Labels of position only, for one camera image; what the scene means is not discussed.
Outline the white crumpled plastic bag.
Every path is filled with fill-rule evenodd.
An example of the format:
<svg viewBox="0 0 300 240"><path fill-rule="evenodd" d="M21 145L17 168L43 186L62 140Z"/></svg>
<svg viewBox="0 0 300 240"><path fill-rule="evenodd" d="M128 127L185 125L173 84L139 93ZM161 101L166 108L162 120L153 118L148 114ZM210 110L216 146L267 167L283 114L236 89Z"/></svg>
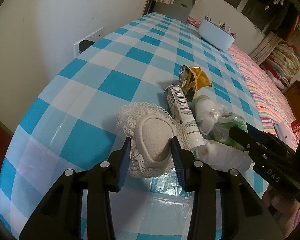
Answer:
<svg viewBox="0 0 300 240"><path fill-rule="evenodd" d="M193 99L192 106L197 126L203 135L209 135L221 114L227 110L224 105L205 95Z"/></svg>

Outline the white wall power socket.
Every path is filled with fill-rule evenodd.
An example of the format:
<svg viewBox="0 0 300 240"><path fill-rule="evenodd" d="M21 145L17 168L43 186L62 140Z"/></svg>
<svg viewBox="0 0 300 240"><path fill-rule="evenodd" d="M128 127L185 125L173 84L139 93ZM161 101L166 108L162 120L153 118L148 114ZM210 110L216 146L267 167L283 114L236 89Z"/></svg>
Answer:
<svg viewBox="0 0 300 240"><path fill-rule="evenodd" d="M78 57L83 51L104 37L104 27L97 29L85 38L74 43L74 57Z"/></svg>

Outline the blue checkered tablecloth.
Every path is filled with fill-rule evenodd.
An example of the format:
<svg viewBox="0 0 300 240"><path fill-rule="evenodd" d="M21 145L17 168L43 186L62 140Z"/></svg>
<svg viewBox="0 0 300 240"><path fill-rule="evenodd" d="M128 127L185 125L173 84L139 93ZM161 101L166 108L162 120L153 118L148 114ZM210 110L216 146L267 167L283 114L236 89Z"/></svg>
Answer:
<svg viewBox="0 0 300 240"><path fill-rule="evenodd" d="M0 174L0 219L19 237L44 194L66 169L83 171L122 147L116 114L130 102L167 108L164 90L179 67L198 66L202 88L228 111L262 129L255 102L228 52L194 27L151 13L97 41L44 88L15 130Z"/></svg>

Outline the pink striped bed sheet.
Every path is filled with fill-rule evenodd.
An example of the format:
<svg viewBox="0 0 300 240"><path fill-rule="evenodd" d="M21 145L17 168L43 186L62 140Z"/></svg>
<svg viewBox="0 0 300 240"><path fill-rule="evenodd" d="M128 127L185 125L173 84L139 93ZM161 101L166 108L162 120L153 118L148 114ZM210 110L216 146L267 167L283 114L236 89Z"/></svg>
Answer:
<svg viewBox="0 0 300 240"><path fill-rule="evenodd" d="M296 150L300 132L294 133L291 123L296 120L287 99L270 77L244 51L234 44L228 49L241 72L259 113L263 130L277 135L274 125L283 122L288 132L288 145Z"/></svg>

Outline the white plastic trash basin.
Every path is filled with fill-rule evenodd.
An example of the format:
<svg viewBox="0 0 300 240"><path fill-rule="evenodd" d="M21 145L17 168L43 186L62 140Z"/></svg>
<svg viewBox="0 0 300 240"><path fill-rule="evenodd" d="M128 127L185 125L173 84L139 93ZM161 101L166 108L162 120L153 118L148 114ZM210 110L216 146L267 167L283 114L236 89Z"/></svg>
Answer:
<svg viewBox="0 0 300 240"><path fill-rule="evenodd" d="M206 19L202 20L198 33L201 38L219 50L227 50L235 41L235 38L224 29Z"/></svg>

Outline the white lace round pad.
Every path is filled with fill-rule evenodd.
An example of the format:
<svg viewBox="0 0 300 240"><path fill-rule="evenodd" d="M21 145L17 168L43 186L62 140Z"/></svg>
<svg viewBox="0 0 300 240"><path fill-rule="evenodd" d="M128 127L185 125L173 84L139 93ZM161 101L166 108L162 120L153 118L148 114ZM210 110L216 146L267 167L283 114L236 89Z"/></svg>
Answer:
<svg viewBox="0 0 300 240"><path fill-rule="evenodd" d="M130 102L116 115L117 132L131 138L128 174L134 178L158 177L174 168L171 139L190 149L185 128L162 107L147 102Z"/></svg>

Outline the white crumpled tissue paper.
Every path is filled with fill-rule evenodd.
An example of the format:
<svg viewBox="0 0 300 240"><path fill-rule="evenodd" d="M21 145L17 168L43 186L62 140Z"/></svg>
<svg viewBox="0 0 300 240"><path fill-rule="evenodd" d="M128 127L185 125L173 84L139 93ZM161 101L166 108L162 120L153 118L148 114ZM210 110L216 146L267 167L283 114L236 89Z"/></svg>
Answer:
<svg viewBox="0 0 300 240"><path fill-rule="evenodd" d="M235 168L239 172L245 173L253 163L246 152L214 140L207 140L205 145L200 146L196 150L196 156L214 170L224 172Z"/></svg>

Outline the stack of folded quilts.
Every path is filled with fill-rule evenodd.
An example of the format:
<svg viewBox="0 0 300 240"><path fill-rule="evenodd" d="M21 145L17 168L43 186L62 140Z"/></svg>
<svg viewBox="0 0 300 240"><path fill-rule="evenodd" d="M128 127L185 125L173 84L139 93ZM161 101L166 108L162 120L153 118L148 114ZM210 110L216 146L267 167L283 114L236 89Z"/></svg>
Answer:
<svg viewBox="0 0 300 240"><path fill-rule="evenodd" d="M300 52L296 46L281 41L260 64L260 67L279 90L285 90L289 87L292 78L299 72Z"/></svg>

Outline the white box on bed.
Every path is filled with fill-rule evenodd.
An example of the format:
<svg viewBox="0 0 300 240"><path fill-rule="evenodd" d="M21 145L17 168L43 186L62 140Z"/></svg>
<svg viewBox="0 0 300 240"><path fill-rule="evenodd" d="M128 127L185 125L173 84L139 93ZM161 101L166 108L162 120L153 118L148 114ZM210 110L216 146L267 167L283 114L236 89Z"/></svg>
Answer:
<svg viewBox="0 0 300 240"><path fill-rule="evenodd" d="M283 121L276 122L274 124L274 129L278 138L290 148L294 149L293 136L291 135L289 129L285 126L285 123Z"/></svg>

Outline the brown wooden headboard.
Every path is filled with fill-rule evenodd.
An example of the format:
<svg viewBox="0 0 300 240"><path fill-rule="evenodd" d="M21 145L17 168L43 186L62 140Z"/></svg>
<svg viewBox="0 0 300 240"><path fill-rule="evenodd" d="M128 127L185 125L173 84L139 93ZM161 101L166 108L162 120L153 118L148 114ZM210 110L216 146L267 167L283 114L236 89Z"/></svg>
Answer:
<svg viewBox="0 0 300 240"><path fill-rule="evenodd" d="M285 92L288 104L300 126L300 81L295 81Z"/></svg>

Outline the red item on bed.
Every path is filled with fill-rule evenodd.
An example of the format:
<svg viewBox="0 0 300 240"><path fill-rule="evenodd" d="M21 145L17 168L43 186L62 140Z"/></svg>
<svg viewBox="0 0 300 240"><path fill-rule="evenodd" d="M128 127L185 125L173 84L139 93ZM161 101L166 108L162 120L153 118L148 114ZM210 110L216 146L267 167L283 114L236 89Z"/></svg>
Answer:
<svg viewBox="0 0 300 240"><path fill-rule="evenodd" d="M300 131L300 125L299 125L299 122L298 120L294 120L292 123L291 123L291 128L292 128L292 131L293 133L298 133Z"/></svg>

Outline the yellow foil snack wrapper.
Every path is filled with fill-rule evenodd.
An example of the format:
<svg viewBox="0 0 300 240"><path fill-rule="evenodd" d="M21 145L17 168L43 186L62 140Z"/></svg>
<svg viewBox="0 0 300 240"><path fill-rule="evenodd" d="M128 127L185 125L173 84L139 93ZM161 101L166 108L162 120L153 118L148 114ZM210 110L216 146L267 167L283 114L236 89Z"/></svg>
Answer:
<svg viewBox="0 0 300 240"><path fill-rule="evenodd" d="M211 81L200 67L186 65L179 68L179 83L188 102L193 100L201 88L212 87Z"/></svg>

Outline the black plug adapter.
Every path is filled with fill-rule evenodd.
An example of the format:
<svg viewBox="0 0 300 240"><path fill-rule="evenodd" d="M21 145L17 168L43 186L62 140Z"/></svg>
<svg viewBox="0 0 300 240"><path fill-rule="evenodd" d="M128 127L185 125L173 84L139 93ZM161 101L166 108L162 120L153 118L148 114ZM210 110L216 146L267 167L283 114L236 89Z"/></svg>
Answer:
<svg viewBox="0 0 300 240"><path fill-rule="evenodd" d="M83 53L85 50L87 50L93 44L94 44L94 41L90 41L90 40L82 40L81 42L79 42L79 44L78 44L79 54Z"/></svg>

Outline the white labelled plastic bottle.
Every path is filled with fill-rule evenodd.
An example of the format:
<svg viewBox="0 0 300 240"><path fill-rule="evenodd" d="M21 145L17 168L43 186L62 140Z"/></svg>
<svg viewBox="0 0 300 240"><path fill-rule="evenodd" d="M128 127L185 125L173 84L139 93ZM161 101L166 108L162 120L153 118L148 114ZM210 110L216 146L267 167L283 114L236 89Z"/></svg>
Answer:
<svg viewBox="0 0 300 240"><path fill-rule="evenodd" d="M170 85L165 89L165 96L172 117L179 124L184 126L186 136L192 151L206 144L206 140L200 133L190 106L185 98L182 88L179 85Z"/></svg>

